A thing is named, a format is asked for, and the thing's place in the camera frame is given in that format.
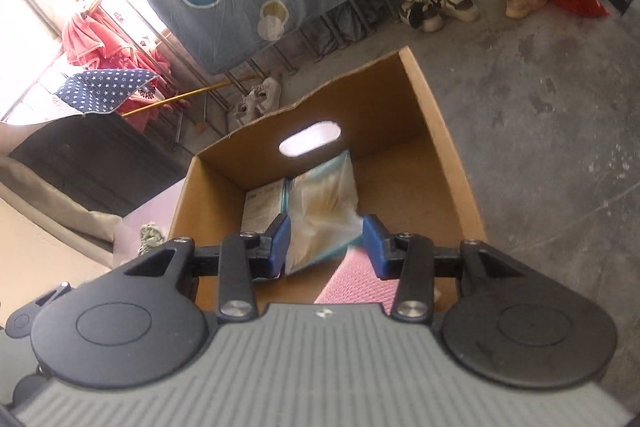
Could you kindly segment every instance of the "silver bolt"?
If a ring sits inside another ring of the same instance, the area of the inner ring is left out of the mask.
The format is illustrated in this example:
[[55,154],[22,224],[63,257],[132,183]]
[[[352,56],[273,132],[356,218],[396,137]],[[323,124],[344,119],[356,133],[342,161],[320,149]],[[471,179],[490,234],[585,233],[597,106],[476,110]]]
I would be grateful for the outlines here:
[[246,301],[228,301],[222,305],[220,311],[227,317],[246,317],[254,309]]
[[398,304],[398,313],[402,317],[408,317],[410,319],[418,319],[424,317],[427,314],[429,307],[420,301],[403,301]]

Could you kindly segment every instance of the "clear plastic bag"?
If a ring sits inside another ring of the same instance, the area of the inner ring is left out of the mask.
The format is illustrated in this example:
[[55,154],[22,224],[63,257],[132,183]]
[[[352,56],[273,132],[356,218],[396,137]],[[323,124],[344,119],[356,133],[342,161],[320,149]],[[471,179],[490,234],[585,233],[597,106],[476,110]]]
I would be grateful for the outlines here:
[[362,234],[358,193],[348,151],[293,179],[287,213],[291,243],[285,272],[344,253]]

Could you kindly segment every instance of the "pink textured towel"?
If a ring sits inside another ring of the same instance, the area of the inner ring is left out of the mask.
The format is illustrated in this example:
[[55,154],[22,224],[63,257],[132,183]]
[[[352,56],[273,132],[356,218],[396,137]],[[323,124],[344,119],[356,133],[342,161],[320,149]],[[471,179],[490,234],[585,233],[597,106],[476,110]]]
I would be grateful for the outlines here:
[[344,260],[316,299],[316,304],[380,302],[388,314],[396,297],[396,289],[398,280],[378,279],[367,252],[350,247]]

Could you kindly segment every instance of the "concrete floor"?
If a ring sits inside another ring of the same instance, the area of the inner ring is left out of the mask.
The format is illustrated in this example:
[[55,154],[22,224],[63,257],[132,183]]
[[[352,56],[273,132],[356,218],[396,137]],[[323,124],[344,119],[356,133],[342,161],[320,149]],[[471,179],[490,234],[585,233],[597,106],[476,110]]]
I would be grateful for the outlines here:
[[402,46],[433,89],[497,248],[597,301],[619,330],[603,386],[640,410],[640,5],[582,20],[503,2],[425,35],[371,38],[284,76],[282,105]]

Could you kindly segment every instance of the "navy blue cloth with white stars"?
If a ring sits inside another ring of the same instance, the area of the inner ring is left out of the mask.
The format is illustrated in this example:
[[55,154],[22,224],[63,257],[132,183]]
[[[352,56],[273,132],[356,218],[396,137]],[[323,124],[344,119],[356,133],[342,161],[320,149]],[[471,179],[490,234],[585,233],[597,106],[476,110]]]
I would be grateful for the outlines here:
[[156,76],[148,70],[83,71],[68,77],[55,95],[80,112],[109,113]]

